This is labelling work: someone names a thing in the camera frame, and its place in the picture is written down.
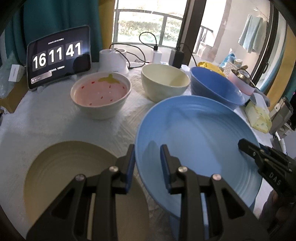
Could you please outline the right hand with grey glove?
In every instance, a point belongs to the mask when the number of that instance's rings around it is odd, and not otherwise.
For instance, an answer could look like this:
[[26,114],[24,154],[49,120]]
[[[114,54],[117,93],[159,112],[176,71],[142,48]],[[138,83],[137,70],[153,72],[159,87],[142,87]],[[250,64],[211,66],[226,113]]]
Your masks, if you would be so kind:
[[270,240],[295,240],[295,203],[279,198],[275,190],[270,192],[259,221]]

